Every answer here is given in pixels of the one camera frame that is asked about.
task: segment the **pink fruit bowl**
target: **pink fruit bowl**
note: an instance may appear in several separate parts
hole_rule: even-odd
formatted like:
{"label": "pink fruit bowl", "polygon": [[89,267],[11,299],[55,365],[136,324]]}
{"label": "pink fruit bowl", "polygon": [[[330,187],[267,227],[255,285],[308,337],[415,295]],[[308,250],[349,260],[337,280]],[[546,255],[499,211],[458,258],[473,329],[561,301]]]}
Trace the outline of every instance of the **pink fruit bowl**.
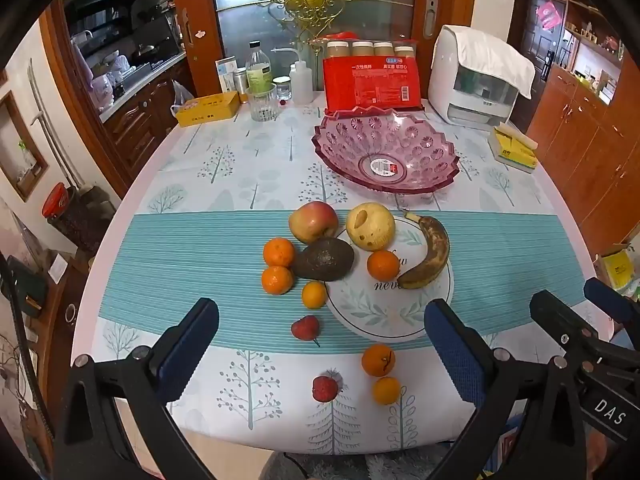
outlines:
{"label": "pink fruit bowl", "polygon": [[325,116],[312,137],[324,163],[356,184],[389,193],[430,193],[460,170],[453,144],[411,113],[354,108]]}

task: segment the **bottle with green liquid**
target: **bottle with green liquid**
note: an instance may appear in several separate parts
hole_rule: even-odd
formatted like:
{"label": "bottle with green liquid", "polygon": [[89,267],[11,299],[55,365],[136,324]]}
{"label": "bottle with green liquid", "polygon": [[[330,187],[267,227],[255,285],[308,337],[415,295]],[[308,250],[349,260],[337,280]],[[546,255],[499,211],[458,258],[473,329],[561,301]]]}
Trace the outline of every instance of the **bottle with green liquid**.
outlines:
{"label": "bottle with green liquid", "polygon": [[260,41],[250,41],[251,57],[246,62],[246,76],[252,93],[259,94],[271,89],[271,61],[260,49]]}

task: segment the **screw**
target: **screw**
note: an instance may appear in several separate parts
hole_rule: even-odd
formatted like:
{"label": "screw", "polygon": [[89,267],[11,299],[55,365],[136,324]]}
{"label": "screw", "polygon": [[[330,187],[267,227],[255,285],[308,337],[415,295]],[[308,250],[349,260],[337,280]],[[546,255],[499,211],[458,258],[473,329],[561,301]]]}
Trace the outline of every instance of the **screw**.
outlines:
{"label": "screw", "polygon": [[498,361],[508,361],[511,357],[511,354],[504,348],[496,348],[494,350],[494,357],[498,359]]}
{"label": "screw", "polygon": [[136,346],[131,352],[131,355],[134,359],[138,359],[138,360],[144,359],[146,356],[149,355],[150,350],[151,348],[145,345]]}
{"label": "screw", "polygon": [[566,359],[557,355],[556,357],[554,357],[554,364],[558,368],[566,368]]}
{"label": "screw", "polygon": [[78,357],[76,357],[76,359],[74,360],[74,364],[78,367],[78,368],[82,368],[85,364],[87,364],[89,362],[89,356],[87,354],[82,354],[79,355]]}

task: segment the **bowl rim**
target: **bowl rim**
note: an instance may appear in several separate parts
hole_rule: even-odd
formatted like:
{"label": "bowl rim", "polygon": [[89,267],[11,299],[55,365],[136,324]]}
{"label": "bowl rim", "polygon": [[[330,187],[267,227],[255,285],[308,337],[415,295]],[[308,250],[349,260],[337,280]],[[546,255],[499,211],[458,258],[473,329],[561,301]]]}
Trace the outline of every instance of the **bowl rim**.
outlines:
{"label": "bowl rim", "polygon": [[[387,115],[396,115],[397,117],[410,118],[415,124],[419,123],[427,123],[427,125],[433,130],[433,132],[440,136],[440,140],[443,144],[449,147],[449,155],[455,155],[451,165],[453,167],[453,171],[449,173],[449,176],[440,182],[439,184],[435,184],[434,186],[429,187],[419,187],[416,189],[398,189],[397,187],[389,187],[384,186],[383,184],[377,184],[375,182],[369,182],[367,180],[363,180],[355,175],[347,173],[343,169],[336,166],[329,158],[322,152],[322,146],[319,142],[319,137],[321,137],[320,129],[325,128],[326,124],[329,120],[337,120],[337,119],[353,119],[356,117],[367,117],[367,116],[387,116]],[[447,140],[443,132],[437,132],[433,126],[429,123],[429,121],[425,119],[417,119],[411,112],[399,112],[394,108],[378,108],[375,106],[370,106],[367,108],[356,106],[352,110],[336,110],[334,113],[325,115],[322,118],[322,121],[318,126],[314,128],[315,134],[311,137],[311,142],[314,144],[315,151],[318,156],[322,159],[322,161],[335,173],[340,174],[347,180],[351,180],[352,182],[359,184],[360,186],[367,187],[368,189],[373,189],[375,191],[382,191],[386,193],[393,194],[405,194],[405,195],[417,195],[417,194],[425,194],[425,193],[433,193],[438,189],[442,189],[445,186],[453,183],[453,178],[460,173],[460,168],[458,167],[458,161],[460,160],[460,156],[458,156],[455,152],[455,148],[453,143],[450,140]]]}

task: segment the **yellow citrus fruit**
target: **yellow citrus fruit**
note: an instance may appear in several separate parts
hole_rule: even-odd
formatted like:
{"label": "yellow citrus fruit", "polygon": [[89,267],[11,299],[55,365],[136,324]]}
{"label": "yellow citrus fruit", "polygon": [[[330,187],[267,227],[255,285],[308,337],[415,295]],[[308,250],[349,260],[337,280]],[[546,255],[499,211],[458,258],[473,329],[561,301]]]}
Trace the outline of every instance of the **yellow citrus fruit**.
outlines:
{"label": "yellow citrus fruit", "polygon": [[326,301],[324,283],[308,282],[302,289],[302,304],[311,310],[320,308]]}
{"label": "yellow citrus fruit", "polygon": [[377,343],[364,351],[361,363],[367,374],[382,377],[394,369],[396,353],[387,345]]}
{"label": "yellow citrus fruit", "polygon": [[382,377],[373,384],[371,393],[378,404],[393,404],[400,397],[400,381],[395,377]]}
{"label": "yellow citrus fruit", "polygon": [[262,288],[268,294],[284,294],[293,286],[293,274],[287,267],[271,266],[262,272]]}
{"label": "yellow citrus fruit", "polygon": [[376,251],[367,258],[367,270],[379,282],[390,282],[400,272],[400,260],[391,251]]}
{"label": "yellow citrus fruit", "polygon": [[265,243],[262,257],[267,265],[289,267],[296,257],[296,249],[286,238],[273,238]]}

